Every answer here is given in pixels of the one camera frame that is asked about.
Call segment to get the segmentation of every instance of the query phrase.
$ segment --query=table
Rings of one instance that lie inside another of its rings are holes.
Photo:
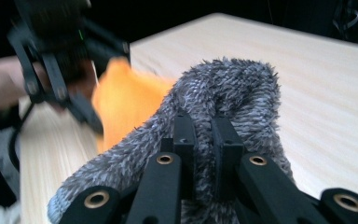
[[[178,78],[202,60],[242,58],[278,72],[278,134],[299,189],[358,193],[358,45],[224,14],[131,43],[134,69]],[[96,156],[92,131],[39,105],[21,134],[22,223],[48,223],[62,181]]]

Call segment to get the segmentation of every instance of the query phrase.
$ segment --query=orange object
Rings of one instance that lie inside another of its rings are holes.
[[[154,115],[173,83],[133,70],[125,58],[112,59],[91,99],[103,124],[103,136],[97,136],[98,153],[119,143]]]

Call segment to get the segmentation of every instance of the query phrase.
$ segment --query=light wood tabletop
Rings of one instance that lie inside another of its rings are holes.
[[[358,193],[358,45],[212,14],[131,43],[131,65],[179,78],[203,60],[270,63],[281,85],[278,134],[300,190]],[[95,139],[70,114],[38,105],[21,133],[21,223],[49,223],[48,200],[96,156]]]

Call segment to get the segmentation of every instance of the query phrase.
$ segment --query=gray fuzzy cloth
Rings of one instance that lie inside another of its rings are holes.
[[[216,113],[226,115],[247,150],[271,157],[293,180],[276,133],[279,97],[277,76],[269,64],[224,58],[192,67],[143,126],[63,182],[48,204],[48,218],[58,223],[84,189],[101,185],[123,190],[139,181],[161,139],[172,137],[173,118],[183,108],[193,119],[199,147],[196,200],[182,201],[182,223],[238,223],[233,202],[213,201],[211,119]]]

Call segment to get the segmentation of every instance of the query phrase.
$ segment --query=black cable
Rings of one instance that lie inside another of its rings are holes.
[[[25,114],[22,117],[19,124],[14,127],[13,134],[11,135],[10,142],[8,144],[8,156],[9,156],[10,161],[13,164],[14,168],[16,168],[16,170],[18,172],[20,172],[20,161],[19,161],[19,157],[17,156],[17,153],[16,153],[16,140],[17,140],[17,136],[19,135],[19,133],[21,131],[22,125],[27,120],[27,118],[30,115],[33,108],[34,108],[34,103],[31,103],[28,106],[27,110],[25,111]]]

